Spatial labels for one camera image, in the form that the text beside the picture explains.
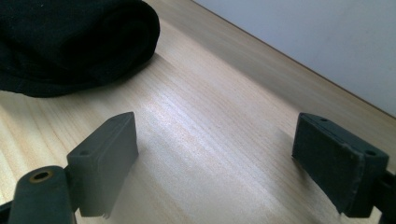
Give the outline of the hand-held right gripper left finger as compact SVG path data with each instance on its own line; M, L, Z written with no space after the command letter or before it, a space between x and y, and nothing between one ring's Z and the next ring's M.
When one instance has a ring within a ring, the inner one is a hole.
M107 217L138 156L134 113L108 119L67 155L67 166L24 175L8 203L8 224L77 224Z

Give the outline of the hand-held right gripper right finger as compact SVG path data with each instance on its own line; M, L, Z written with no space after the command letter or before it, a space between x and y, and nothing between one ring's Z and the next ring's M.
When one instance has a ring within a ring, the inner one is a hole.
M396 224L396 175L387 170L389 155L338 124L301 113L292 157L321 188L340 214Z

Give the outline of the black folded cloth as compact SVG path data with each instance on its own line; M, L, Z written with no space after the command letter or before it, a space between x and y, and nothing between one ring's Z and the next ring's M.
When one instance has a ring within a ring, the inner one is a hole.
M141 67L160 36L143 0L0 0L0 91L55 97Z

